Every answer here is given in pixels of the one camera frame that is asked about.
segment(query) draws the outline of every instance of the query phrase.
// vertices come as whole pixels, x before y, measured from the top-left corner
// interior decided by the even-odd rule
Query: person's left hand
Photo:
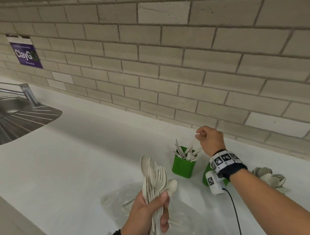
[[[164,207],[164,213],[160,219],[160,225],[162,232],[167,232],[169,228],[169,201],[168,193],[164,191],[149,204],[146,204],[142,191],[139,192],[132,205],[128,220],[121,229],[121,235],[148,235],[152,224],[152,216],[162,206]]]

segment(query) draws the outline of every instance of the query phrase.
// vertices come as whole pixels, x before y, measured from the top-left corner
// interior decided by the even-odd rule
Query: utensil holder
[[[203,176],[202,176],[202,182],[203,182],[203,184],[204,184],[205,186],[207,186],[207,187],[209,187],[208,181],[207,181],[207,179],[206,179],[206,173],[207,173],[208,171],[213,171],[213,169],[212,169],[211,166],[210,166],[210,163],[208,163],[208,165],[207,165],[207,167],[206,167],[206,169],[205,169],[205,172],[203,173]],[[228,183],[229,183],[229,181],[228,181],[227,179],[224,179],[223,182],[224,182],[224,184],[225,184],[226,186],[227,186]]]
[[[187,149],[186,147],[183,147],[183,146],[180,146],[180,147],[183,150],[183,152],[185,152]],[[190,178],[192,176],[195,163],[196,162],[190,162],[185,159],[179,158],[175,155],[172,172],[177,175],[183,176],[184,178]]]

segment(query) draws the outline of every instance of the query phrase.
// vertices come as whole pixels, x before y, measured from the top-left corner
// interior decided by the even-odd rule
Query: faucet
[[[13,91],[13,90],[0,88],[0,92],[5,92],[5,93],[9,93],[9,94],[14,94],[14,95],[23,95],[29,100],[30,104],[33,107],[40,105],[40,103],[37,101],[36,97],[34,96],[32,90],[30,89],[29,84],[27,84],[27,83],[12,84],[12,83],[5,83],[5,82],[0,82],[0,84],[19,86],[22,90],[22,92],[20,92],[20,91]]]

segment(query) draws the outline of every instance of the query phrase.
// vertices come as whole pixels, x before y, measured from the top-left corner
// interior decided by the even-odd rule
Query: person's right arm
[[[223,133],[203,126],[196,138],[210,157],[226,149]],[[310,235],[310,213],[246,169],[229,178],[267,235]]]

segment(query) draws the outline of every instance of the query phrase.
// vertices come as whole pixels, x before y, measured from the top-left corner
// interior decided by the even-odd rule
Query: purple sign
[[[20,64],[43,68],[29,36],[6,35]]]

